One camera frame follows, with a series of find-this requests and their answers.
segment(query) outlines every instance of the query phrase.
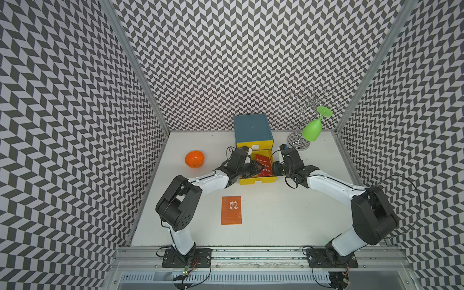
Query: wire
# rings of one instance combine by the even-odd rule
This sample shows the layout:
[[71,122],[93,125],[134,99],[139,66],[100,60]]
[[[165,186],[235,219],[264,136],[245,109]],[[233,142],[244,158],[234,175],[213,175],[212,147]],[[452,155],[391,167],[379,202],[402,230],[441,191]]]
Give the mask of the wire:
[[229,153],[229,148],[237,149],[237,148],[234,147],[234,146],[229,146],[229,147],[227,147],[227,149],[226,149],[226,160],[229,160],[229,155],[228,155],[228,153]]
[[269,157],[269,160],[272,158],[272,156],[273,156],[276,152],[279,152],[279,151],[282,151],[282,150],[276,150],[276,151],[272,152],[271,156]]
[[305,253],[304,253],[304,248],[311,248],[311,249],[314,249],[314,247],[311,247],[311,246],[304,246],[302,249],[301,249],[301,252],[303,253],[303,255],[307,256]]
[[288,176],[285,177],[285,183],[286,183],[290,188],[295,189],[295,188],[298,187],[298,183],[296,183],[296,182],[295,182],[296,186],[295,186],[295,187],[291,187],[290,184],[289,184],[288,181],[287,181],[287,178],[288,178],[288,179],[291,179],[291,178],[288,177]]
[[[313,270],[312,270],[312,275],[313,275],[314,281],[316,281],[316,283],[319,284],[319,282],[318,282],[318,281],[316,280],[316,278],[314,277],[314,268],[313,268]],[[321,285],[321,284],[319,284],[319,286],[324,287],[324,288],[330,288],[330,289],[332,289],[332,287],[324,286],[324,285]]]
[[382,182],[384,182],[385,180],[390,179],[390,178],[392,178],[392,177],[394,177],[394,176],[402,177],[404,180],[407,180],[407,181],[414,187],[414,189],[415,189],[416,192],[417,192],[417,197],[419,198],[419,208],[420,208],[420,210],[419,210],[419,212],[417,213],[417,217],[416,217],[416,220],[414,221],[414,223],[413,223],[405,232],[400,233],[400,234],[397,234],[397,235],[394,235],[394,236],[391,236],[391,237],[386,237],[386,238],[396,238],[396,237],[399,237],[399,236],[401,236],[401,235],[404,235],[404,234],[408,233],[408,232],[416,225],[416,223],[419,221],[420,215],[421,215],[421,213],[422,213],[422,199],[421,199],[421,197],[420,197],[420,192],[419,192],[419,190],[417,189],[417,187],[415,186],[415,184],[411,181],[411,179],[409,179],[409,177],[405,177],[405,176],[402,176],[402,175],[400,175],[400,174],[392,174],[392,175],[386,177],[386,178],[385,178],[384,180],[382,180],[381,182],[379,182],[379,183],[377,183],[376,185],[374,185],[373,187],[376,187],[376,186],[380,185],[380,184],[381,184]]
[[170,248],[170,247],[171,247],[171,245],[169,245],[169,246],[163,246],[163,247],[159,247],[159,248],[158,248],[158,250],[156,250],[156,253],[155,253],[155,254],[156,254],[158,257],[162,258],[162,257],[164,257],[164,256],[160,256],[160,255],[158,255],[158,251],[159,251],[159,250],[161,250],[161,249],[167,249],[167,248]]
[[208,277],[206,277],[206,279],[205,279],[205,280],[201,281],[201,282],[200,282],[200,283],[198,283],[198,284],[195,284],[195,285],[192,285],[192,286],[190,286],[190,287],[187,287],[187,289],[188,289],[188,288],[192,288],[192,287],[195,287],[195,286],[198,286],[198,285],[200,285],[201,283],[203,283],[203,282],[205,282],[206,280],[208,280],[208,279],[209,279],[209,276],[211,275],[211,259],[210,259],[210,258],[208,258],[208,257],[205,257],[205,256],[199,256],[199,257],[204,257],[204,258],[207,258],[207,259],[208,259],[208,261],[209,261],[209,274],[208,274]]
[[187,271],[187,274],[190,274],[193,270],[195,270],[195,267],[197,266],[198,262],[200,261],[199,257],[194,257],[197,258],[197,261],[195,263],[190,262],[190,264],[193,264],[193,268],[190,271]]
[[347,263],[347,269],[345,270],[345,272],[343,274],[344,278],[346,278],[348,276],[348,273],[349,273],[349,265]]
[[168,210],[168,208],[169,208],[169,206],[171,205],[171,203],[173,203],[174,199],[176,199],[176,198],[174,197],[174,198],[169,202],[168,206],[167,206],[167,207],[164,209],[164,211],[163,211],[163,215],[161,215],[161,222],[160,222],[160,224],[161,224],[162,227],[165,227],[165,228],[167,228],[167,229],[171,229],[171,228],[168,227],[168,226],[163,226],[163,218],[164,218],[164,214],[165,214],[166,211]]

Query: chevron patterned wall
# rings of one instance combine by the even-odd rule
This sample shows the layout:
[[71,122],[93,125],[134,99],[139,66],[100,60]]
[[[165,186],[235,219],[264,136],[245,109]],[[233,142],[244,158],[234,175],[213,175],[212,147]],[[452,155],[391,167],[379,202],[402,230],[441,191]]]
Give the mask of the chevron patterned wall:
[[304,84],[335,92],[334,128],[402,1],[113,3],[169,128],[212,130],[255,113],[294,128],[289,95]]
[[[342,131],[368,184],[399,173],[422,192],[418,224],[392,241],[426,289],[464,289],[463,29],[461,0],[419,2]],[[416,193],[401,180],[383,184],[403,233],[418,212]]]
[[0,289],[98,286],[165,136],[96,0],[0,1],[0,93]]

